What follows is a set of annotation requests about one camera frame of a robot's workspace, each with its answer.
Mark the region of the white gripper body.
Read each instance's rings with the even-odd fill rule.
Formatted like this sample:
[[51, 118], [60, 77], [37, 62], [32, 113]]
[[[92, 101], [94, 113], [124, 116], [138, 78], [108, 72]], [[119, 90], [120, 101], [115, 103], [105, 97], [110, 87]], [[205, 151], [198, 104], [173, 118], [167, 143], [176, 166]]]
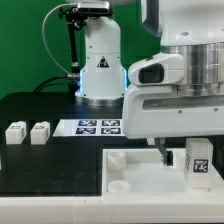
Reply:
[[122, 129], [130, 139], [224, 135], [224, 96], [178, 97], [171, 86], [130, 85]]

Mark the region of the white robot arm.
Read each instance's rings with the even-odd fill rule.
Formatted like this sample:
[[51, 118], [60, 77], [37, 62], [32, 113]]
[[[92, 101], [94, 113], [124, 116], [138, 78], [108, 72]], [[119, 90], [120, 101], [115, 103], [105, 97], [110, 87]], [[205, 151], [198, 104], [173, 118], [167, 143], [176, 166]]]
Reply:
[[128, 138], [224, 135], [224, 0], [141, 0], [160, 52], [129, 68], [122, 123]]

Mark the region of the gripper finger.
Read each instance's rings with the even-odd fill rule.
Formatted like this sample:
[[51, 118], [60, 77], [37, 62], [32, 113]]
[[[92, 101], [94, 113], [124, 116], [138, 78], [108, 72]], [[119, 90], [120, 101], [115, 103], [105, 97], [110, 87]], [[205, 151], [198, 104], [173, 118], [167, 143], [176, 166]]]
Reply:
[[173, 152], [168, 151], [165, 147], [165, 143], [161, 138], [155, 139], [155, 146], [162, 155], [162, 162], [166, 166], [173, 165]]

